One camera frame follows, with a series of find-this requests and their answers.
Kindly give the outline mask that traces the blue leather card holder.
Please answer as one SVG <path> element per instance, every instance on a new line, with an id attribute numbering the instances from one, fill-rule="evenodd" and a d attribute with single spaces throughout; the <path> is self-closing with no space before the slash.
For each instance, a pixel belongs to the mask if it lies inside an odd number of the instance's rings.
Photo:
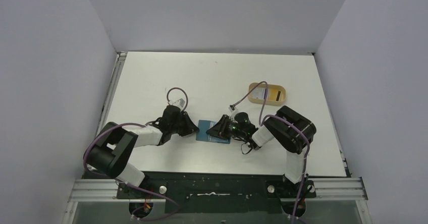
<path id="1" fill-rule="evenodd" d="M 219 143 L 219 144 L 230 144 L 231 140 L 224 140 L 207 134 L 207 130 L 216 124 L 215 121 L 199 120 L 197 127 L 199 132 L 196 134 L 196 141 Z"/>

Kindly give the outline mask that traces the purple white credit card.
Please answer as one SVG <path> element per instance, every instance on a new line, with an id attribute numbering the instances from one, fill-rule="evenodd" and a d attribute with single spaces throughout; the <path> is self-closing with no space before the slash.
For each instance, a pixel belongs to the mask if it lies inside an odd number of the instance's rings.
<path id="1" fill-rule="evenodd" d="M 265 96 L 269 94 L 269 91 L 266 88 L 260 88 L 257 87 L 254 91 L 253 91 L 253 98 L 255 99 L 261 99 L 264 100 Z"/>

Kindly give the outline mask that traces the yellow credit card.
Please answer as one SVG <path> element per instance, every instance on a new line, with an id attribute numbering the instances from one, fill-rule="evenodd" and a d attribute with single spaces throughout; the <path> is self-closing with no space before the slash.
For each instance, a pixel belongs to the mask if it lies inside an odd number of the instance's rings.
<path id="1" fill-rule="evenodd" d="M 268 89 L 267 100 L 270 101 L 281 101 L 282 100 L 282 91 L 278 89 Z"/>

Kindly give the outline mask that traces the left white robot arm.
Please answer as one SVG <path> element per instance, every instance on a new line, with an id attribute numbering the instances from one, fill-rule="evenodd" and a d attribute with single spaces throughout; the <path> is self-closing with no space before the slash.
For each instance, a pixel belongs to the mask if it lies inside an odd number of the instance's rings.
<path id="1" fill-rule="evenodd" d="M 145 174 L 129 163 L 133 149 L 161 146 L 174 134 L 185 137 L 197 132 L 199 128 L 187 112 L 175 105 L 168 105 L 163 115 L 148 125 L 109 122 L 88 146 L 83 165 L 90 165 L 111 179 L 129 184 L 131 194 L 144 198 L 150 185 L 144 181 Z"/>

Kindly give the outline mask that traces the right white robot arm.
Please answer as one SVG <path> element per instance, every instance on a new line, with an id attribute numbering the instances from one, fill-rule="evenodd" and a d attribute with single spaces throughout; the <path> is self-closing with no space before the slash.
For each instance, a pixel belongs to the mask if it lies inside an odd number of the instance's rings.
<path id="1" fill-rule="evenodd" d="M 276 140 L 286 151 L 284 192 L 290 197 L 301 194 L 307 173 L 307 155 L 316 134 L 314 123 L 288 106 L 281 107 L 274 115 L 264 116 L 259 127 L 250 121 L 248 113 L 235 107 L 231 110 L 230 116 L 222 115 L 206 134 L 222 140 L 235 138 L 250 150 L 259 150 Z"/>

